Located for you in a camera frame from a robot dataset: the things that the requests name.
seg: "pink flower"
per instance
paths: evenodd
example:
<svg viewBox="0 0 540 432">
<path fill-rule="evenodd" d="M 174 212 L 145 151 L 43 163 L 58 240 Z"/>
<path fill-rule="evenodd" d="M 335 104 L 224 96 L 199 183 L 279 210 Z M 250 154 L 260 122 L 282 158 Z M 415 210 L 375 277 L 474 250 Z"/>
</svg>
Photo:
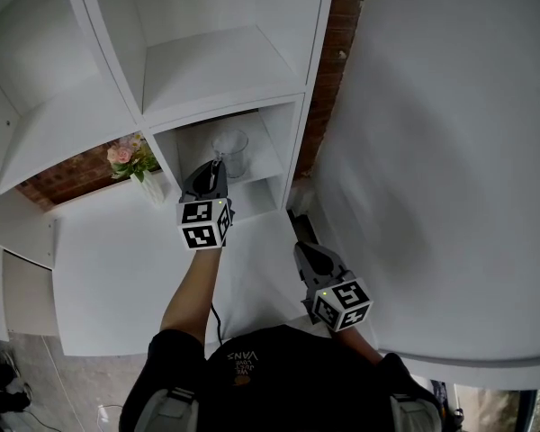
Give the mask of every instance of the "pink flower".
<svg viewBox="0 0 540 432">
<path fill-rule="evenodd" d="M 132 151 L 129 148 L 118 149 L 118 163 L 128 163 L 132 157 Z"/>
<path fill-rule="evenodd" d="M 118 150 L 115 146 L 112 146 L 108 149 L 108 161 L 110 163 L 118 163 Z"/>
</svg>

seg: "white tabletop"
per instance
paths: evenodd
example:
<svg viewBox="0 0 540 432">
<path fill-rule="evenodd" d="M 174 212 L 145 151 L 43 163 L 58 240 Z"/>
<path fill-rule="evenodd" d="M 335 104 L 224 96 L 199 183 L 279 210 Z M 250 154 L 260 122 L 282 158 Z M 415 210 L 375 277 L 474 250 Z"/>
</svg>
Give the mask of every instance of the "white tabletop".
<svg viewBox="0 0 540 432">
<path fill-rule="evenodd" d="M 144 353 L 194 255 L 176 230 L 176 197 L 154 208 L 119 184 L 55 212 L 54 300 L 69 356 Z M 220 261 L 214 306 L 224 338 L 305 313 L 286 212 L 235 223 Z M 206 342 L 216 340 L 211 315 Z"/>
</svg>

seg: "marker cube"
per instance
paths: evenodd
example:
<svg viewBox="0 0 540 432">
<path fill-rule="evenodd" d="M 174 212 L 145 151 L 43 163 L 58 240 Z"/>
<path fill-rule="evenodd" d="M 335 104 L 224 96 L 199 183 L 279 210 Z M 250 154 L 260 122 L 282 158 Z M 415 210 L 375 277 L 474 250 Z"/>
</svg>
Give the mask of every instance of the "marker cube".
<svg viewBox="0 0 540 432">
<path fill-rule="evenodd" d="M 176 206 L 176 225 L 186 249 L 220 248 L 230 227 L 228 200 L 179 203 Z"/>
<path fill-rule="evenodd" d="M 366 318 L 373 301 L 360 279 L 317 290 L 312 313 L 333 331 L 353 327 Z"/>
</svg>

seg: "black t-shirt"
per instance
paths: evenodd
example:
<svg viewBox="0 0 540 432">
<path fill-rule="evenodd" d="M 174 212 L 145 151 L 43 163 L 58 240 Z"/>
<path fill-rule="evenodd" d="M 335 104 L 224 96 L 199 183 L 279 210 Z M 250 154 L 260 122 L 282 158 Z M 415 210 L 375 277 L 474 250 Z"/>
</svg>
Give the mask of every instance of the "black t-shirt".
<svg viewBox="0 0 540 432">
<path fill-rule="evenodd" d="M 236 337 L 206 361 L 197 339 L 170 329 L 150 344 L 120 431 L 134 430 L 155 392 L 174 388 L 195 393 L 199 431 L 393 431 L 391 395 L 436 402 L 395 354 L 373 366 L 335 340 L 280 326 Z"/>
</svg>

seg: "clear glass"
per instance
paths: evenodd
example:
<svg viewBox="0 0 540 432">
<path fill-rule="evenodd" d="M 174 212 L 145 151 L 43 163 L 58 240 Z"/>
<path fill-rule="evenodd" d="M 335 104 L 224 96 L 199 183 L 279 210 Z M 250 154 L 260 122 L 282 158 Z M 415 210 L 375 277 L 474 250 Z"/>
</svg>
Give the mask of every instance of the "clear glass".
<svg viewBox="0 0 540 432">
<path fill-rule="evenodd" d="M 216 158 L 224 162 L 228 177 L 241 177 L 246 173 L 247 146 L 248 136 L 244 131 L 240 130 L 223 131 L 212 141 L 212 148 Z"/>
</svg>

